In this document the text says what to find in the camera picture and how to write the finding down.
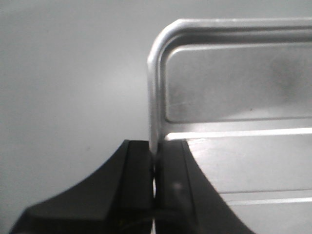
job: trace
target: gray wall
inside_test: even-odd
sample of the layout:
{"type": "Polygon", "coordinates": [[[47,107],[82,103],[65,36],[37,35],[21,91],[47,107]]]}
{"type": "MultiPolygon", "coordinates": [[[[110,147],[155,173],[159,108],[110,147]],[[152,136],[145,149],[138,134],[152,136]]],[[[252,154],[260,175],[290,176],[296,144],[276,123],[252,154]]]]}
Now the gray wall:
{"type": "Polygon", "coordinates": [[[148,139],[146,58],[178,18],[311,16],[303,0],[0,0],[0,233],[148,139]]]}

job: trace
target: black holder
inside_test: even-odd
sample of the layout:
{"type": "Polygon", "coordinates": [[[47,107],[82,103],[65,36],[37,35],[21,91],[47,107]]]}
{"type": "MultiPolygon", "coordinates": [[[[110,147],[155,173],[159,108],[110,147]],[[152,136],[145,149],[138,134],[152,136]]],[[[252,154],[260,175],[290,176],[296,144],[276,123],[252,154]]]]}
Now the black holder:
{"type": "Polygon", "coordinates": [[[26,209],[10,234],[149,234],[153,222],[157,234],[253,234],[187,142],[163,142],[154,157],[148,142],[129,140],[88,178],[26,209]]]}

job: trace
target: metal sheet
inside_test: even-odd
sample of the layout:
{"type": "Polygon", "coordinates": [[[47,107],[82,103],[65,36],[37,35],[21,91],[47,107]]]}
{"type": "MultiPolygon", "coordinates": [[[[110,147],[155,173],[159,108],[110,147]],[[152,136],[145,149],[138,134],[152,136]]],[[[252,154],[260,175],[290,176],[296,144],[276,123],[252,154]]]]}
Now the metal sheet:
{"type": "Polygon", "coordinates": [[[150,148],[187,139],[259,234],[312,232],[312,19],[182,19],[148,58],[150,148]]]}
{"type": "Polygon", "coordinates": [[[312,20],[181,19],[148,58],[151,151],[164,139],[312,133],[312,20]]]}

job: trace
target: metal plate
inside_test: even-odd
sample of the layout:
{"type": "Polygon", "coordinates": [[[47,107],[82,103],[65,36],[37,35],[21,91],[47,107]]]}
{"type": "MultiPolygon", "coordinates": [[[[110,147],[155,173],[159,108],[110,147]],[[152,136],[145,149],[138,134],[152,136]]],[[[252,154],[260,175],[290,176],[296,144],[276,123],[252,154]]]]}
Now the metal plate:
{"type": "Polygon", "coordinates": [[[148,73],[153,153],[187,139],[249,228],[312,233],[312,19],[181,19],[148,73]]]}
{"type": "Polygon", "coordinates": [[[312,133],[312,21],[181,19],[148,58],[151,151],[164,139],[312,133]]]}

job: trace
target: brushed metal surface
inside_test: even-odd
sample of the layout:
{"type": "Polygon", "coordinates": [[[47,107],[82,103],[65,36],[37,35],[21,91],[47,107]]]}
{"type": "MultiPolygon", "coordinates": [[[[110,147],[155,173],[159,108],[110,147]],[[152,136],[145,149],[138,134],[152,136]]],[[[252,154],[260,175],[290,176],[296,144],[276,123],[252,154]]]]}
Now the brushed metal surface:
{"type": "Polygon", "coordinates": [[[311,18],[167,26],[148,58],[151,151],[163,140],[311,134],[311,35],[311,18]]]}

